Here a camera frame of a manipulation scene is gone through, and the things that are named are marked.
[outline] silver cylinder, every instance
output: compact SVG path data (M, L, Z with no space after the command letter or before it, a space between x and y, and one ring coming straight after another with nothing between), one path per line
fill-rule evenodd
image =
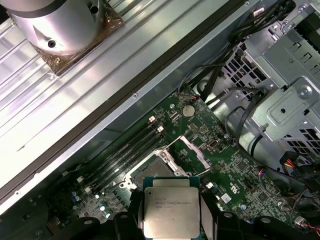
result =
M105 12L102 0L65 0L52 8L55 1L33 11L21 11L21 7L8 12L26 38L38 48L54 55L71 55L86 49L99 33Z

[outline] capacitor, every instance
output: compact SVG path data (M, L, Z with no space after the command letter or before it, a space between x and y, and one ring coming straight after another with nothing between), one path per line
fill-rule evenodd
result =
M247 210L247 206L244 205L244 204L241 204L241 205L239 206L239 208L240 208L242 211Z
M195 108L191 105L187 105L182 109L182 114L183 116L185 116L186 118L191 118L195 115Z

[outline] red wire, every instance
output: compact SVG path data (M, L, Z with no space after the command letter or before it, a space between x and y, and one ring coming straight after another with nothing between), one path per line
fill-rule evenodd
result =
M287 162L294 168L296 167L296 165L290 160L290 158L287 159Z

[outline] screw hole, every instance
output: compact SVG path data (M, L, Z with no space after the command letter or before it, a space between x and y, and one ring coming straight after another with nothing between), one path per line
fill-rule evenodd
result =
M96 14L99 11L99 8L97 6L90 7L90 12L92 14Z
M56 42L55 41L53 41L53 40L50 40L50 41L48 41L48 47L49 48L54 48L56 46Z

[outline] hole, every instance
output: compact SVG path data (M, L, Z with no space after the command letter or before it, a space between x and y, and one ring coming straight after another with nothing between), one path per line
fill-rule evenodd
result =
M50 40L50 41L48 41L48 47L49 48L54 48L56 46L56 42L55 41L53 41L53 40Z
M301 164L305 164L306 162L303 161L302 159L298 159L298 162L301 163Z
M310 113L310 111L308 109L304 110L303 115L307 115L308 113Z
M89 225L89 224L92 224L92 223L93 223L92 220L87 220L87 221L84 222L84 225Z
M92 14L96 14L99 11L99 8L97 6L90 7L90 12Z

